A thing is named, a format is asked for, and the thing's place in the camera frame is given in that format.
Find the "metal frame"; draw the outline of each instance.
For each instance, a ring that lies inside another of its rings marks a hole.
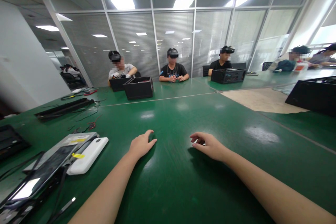
[[[64,42],[65,42],[66,46],[69,48],[69,51],[71,52],[73,58],[75,59],[75,61],[77,63],[77,66],[78,66],[84,80],[86,81],[86,84],[90,88],[93,87],[93,85],[91,83],[91,80],[90,80],[87,72],[85,71],[85,68],[84,68],[81,60],[79,59],[79,57],[76,53],[76,50],[75,50],[74,46],[72,45],[72,42],[70,41],[67,33],[65,32],[62,23],[58,20],[58,18],[56,16],[55,8],[54,8],[51,0],[43,0],[43,2],[45,3],[45,6],[46,6],[47,10],[49,11],[53,21],[55,22],[57,28],[59,29],[59,32],[60,32],[62,38],[64,39]]]
[[[231,11],[231,16],[230,16],[230,20],[229,20],[229,25],[227,28],[227,36],[225,38],[225,44],[228,43],[229,37],[231,36],[232,31],[232,20],[233,20],[233,16],[235,14],[236,10],[258,10],[258,9],[262,9],[262,10],[266,10],[264,18],[262,20],[257,38],[255,40],[255,43],[253,45],[253,49],[251,51],[251,60],[249,62],[248,65],[248,69],[250,69],[250,66],[252,64],[253,58],[255,56],[255,51],[257,48],[257,44],[259,42],[260,36],[261,36],[261,32],[263,30],[266,18],[270,12],[270,9],[298,9],[298,14],[296,15],[296,17],[294,18],[292,25],[294,24],[293,28],[292,28],[292,32],[289,35],[289,38],[283,48],[283,50],[287,49],[286,46],[288,47],[288,45],[290,44],[292,38],[293,38],[293,33],[295,33],[295,31],[297,30],[298,27],[298,23],[300,23],[300,19],[302,19],[302,16],[304,15],[304,13],[306,12],[307,6],[308,6],[308,2],[310,0],[303,0],[302,3],[300,5],[283,5],[283,6],[272,6],[273,1],[274,0],[270,0],[269,5],[268,6],[238,6],[236,7],[236,0],[234,0],[233,6],[232,7],[197,7],[197,0],[195,0],[195,5],[194,7],[189,7],[189,8],[183,8],[183,9],[173,9],[173,8],[154,8],[153,7],[153,0],[150,0],[150,8],[145,8],[145,9],[133,9],[133,10],[116,10],[116,9],[108,9],[106,6],[106,2],[105,0],[101,0],[102,4],[103,4],[103,9],[100,10],[67,10],[67,11],[56,11],[51,0],[43,0],[48,11],[50,12],[54,22],[56,23],[56,26],[59,28],[60,30],[60,34],[62,35],[67,47],[69,47],[69,50],[71,52],[71,54],[73,55],[74,59],[78,62],[78,67],[81,70],[81,73],[83,74],[84,79],[86,80],[86,82],[88,83],[88,85],[92,86],[92,83],[67,35],[67,33],[64,30],[64,27],[62,25],[62,23],[58,20],[58,18],[56,17],[56,12],[57,13],[61,13],[61,14],[85,14],[85,13],[104,13],[107,19],[107,23],[108,26],[110,28],[110,32],[112,34],[112,38],[113,38],[113,42],[115,44],[116,50],[118,51],[118,45],[117,45],[117,41],[116,41],[116,37],[114,35],[113,32],[113,27],[111,24],[111,20],[109,17],[109,13],[118,13],[118,14],[122,14],[122,13],[136,13],[136,12],[151,12],[152,13],[152,19],[153,19],[153,29],[154,29],[154,38],[155,38],[155,47],[156,47],[156,56],[157,56],[157,64],[158,64],[158,69],[160,72],[160,57],[159,57],[159,51],[158,51],[158,45],[157,45],[157,36],[156,36],[156,26],[155,26],[155,16],[154,16],[154,11],[167,11],[167,12],[184,12],[184,11],[193,11],[194,12],[194,20],[193,20],[193,31],[195,30],[196,27],[196,11],[197,10],[209,10],[209,11],[216,11],[216,10],[223,10],[223,11]],[[192,35],[192,53],[191,53],[191,78],[193,77],[193,66],[194,66],[194,47],[195,47],[195,33],[193,33]]]

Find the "headset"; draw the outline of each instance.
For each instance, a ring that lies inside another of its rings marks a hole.
[[[121,61],[121,55],[119,54],[118,51],[110,51],[108,53],[108,58],[111,60],[113,63],[118,63]]]
[[[224,46],[220,53],[234,53],[235,49],[232,46]]]
[[[169,48],[167,52],[167,58],[169,55],[171,58],[177,58],[179,56],[179,53],[175,48]]]

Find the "yellow sticker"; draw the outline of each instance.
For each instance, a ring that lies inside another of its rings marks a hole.
[[[75,153],[73,153],[72,156],[73,156],[74,158],[79,158],[79,159],[82,159],[83,157],[85,157],[85,155],[82,155],[82,154],[75,154]]]

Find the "red object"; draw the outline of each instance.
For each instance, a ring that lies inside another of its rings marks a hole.
[[[92,93],[85,93],[84,96],[92,95],[93,93],[96,93],[97,90],[93,91]]]

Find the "person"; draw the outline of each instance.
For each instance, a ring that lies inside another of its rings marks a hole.
[[[147,130],[131,142],[129,151],[75,213],[69,224],[115,222],[134,166],[157,142],[157,139],[148,142],[148,137],[153,132],[151,129]],[[235,172],[277,224],[336,223],[334,215],[229,150],[213,135],[196,132],[190,138],[195,149],[214,160],[223,162]]]
[[[82,83],[86,86],[86,81],[84,80],[84,78],[82,78],[81,73],[73,69],[73,67],[70,64],[65,65],[65,69],[63,70],[63,73],[71,74],[72,76],[75,77],[75,79],[81,80]]]
[[[269,71],[293,71],[295,63],[298,60],[305,58],[305,54],[310,53],[307,46],[294,47],[290,52],[287,52],[277,58],[268,68]],[[308,62],[308,67],[318,67],[318,64],[311,64]]]
[[[126,78],[135,77],[134,75],[138,71],[135,66],[132,64],[125,64],[124,58],[120,55],[118,51],[110,51],[108,53],[108,58],[114,64],[114,68],[110,70],[108,73],[108,79],[117,79],[121,78],[122,75],[125,75]]]
[[[232,46],[224,46],[220,51],[220,59],[210,64],[210,69],[208,72],[209,76],[211,76],[212,70],[232,68],[231,63],[228,59],[231,54],[234,53],[235,49]]]
[[[312,64],[336,65],[336,59],[331,57],[335,53],[336,53],[336,43],[331,44],[322,51],[319,51],[318,53],[314,54],[311,58],[308,58],[307,60]]]
[[[168,64],[161,68],[159,81],[162,82],[182,82],[189,79],[189,74],[182,64],[176,63],[179,56],[175,48],[169,48],[167,51]]]

